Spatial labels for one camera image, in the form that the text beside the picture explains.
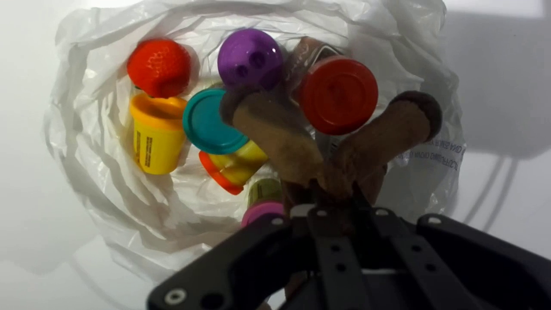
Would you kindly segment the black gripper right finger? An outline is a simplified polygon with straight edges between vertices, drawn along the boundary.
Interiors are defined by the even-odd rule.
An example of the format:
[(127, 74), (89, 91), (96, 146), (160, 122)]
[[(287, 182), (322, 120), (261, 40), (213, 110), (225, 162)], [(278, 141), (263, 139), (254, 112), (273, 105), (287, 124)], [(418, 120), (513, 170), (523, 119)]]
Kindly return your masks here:
[(354, 195), (354, 310), (551, 310), (551, 262), (444, 215)]

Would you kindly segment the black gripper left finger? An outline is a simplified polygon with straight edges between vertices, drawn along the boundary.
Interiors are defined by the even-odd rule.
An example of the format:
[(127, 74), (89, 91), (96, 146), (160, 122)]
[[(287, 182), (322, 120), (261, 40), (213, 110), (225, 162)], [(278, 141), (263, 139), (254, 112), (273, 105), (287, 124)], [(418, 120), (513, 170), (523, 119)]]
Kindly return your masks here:
[(158, 284), (146, 310), (254, 310), (303, 274), (278, 310), (368, 310), (349, 239), (327, 208), (265, 215)]

